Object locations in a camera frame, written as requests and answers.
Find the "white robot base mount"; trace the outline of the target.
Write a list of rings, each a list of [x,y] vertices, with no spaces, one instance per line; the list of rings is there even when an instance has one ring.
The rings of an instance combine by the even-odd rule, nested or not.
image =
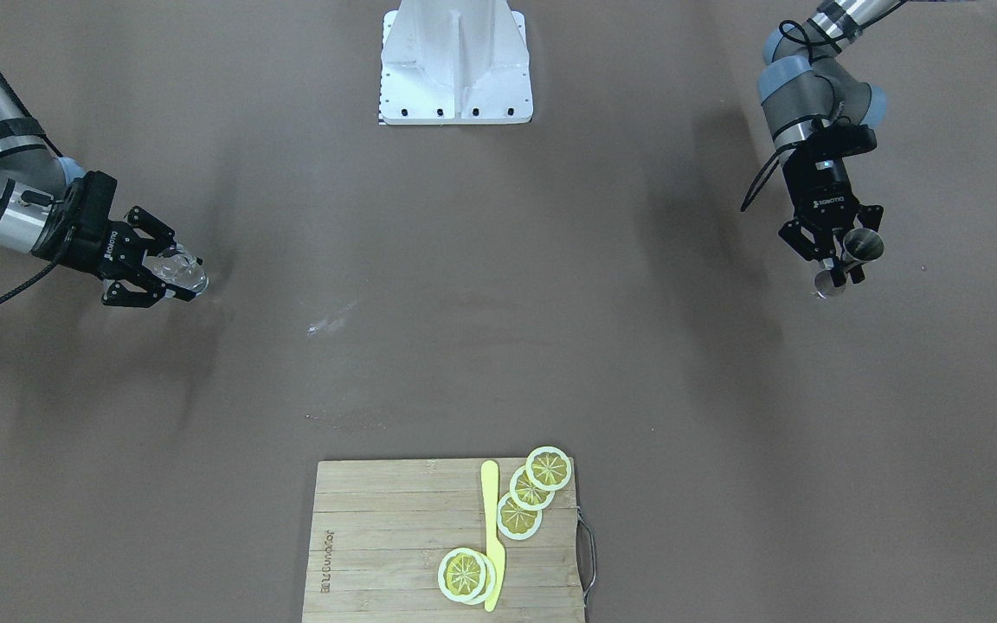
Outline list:
[[[384,13],[381,35],[379,123],[533,119],[527,23],[507,1],[403,1]]]

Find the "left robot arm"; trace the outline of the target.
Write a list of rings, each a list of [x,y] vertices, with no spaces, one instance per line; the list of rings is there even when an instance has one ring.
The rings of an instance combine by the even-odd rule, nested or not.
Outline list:
[[[862,283],[865,266],[884,252],[878,232],[884,210],[855,196],[846,160],[876,149],[889,100],[882,88],[855,79],[839,55],[898,7],[897,1],[823,1],[806,21],[784,20],[765,41],[758,98],[773,153],[743,207],[781,175],[793,213],[779,236],[819,265],[814,287],[824,299]]]

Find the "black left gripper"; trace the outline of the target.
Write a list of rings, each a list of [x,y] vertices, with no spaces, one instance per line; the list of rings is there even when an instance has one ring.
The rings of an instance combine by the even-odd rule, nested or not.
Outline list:
[[[884,208],[864,205],[854,194],[844,159],[871,152],[876,134],[866,124],[821,127],[800,142],[782,166],[793,205],[793,218],[779,236],[803,260],[836,274],[834,232],[844,236],[844,272],[853,284],[865,279],[863,265],[881,259],[885,245],[878,229]],[[854,223],[861,228],[854,228]]]

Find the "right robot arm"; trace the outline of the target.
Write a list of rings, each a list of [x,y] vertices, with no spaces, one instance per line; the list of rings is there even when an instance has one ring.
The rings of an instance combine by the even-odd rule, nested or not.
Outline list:
[[[0,246],[94,276],[107,306],[202,295],[202,259],[143,208],[112,218],[115,192],[111,175],[55,149],[0,71]]]

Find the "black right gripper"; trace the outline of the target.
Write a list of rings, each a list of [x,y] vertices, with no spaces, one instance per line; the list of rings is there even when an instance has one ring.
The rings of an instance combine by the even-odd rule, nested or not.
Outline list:
[[[32,255],[103,279],[104,306],[147,309],[164,299],[197,299],[197,292],[155,277],[125,280],[141,268],[141,249],[146,259],[183,259],[191,265],[204,260],[178,243],[173,228],[139,206],[128,210],[125,222],[112,221],[108,213],[115,192],[116,181],[104,172],[72,181],[66,197],[48,213]]]

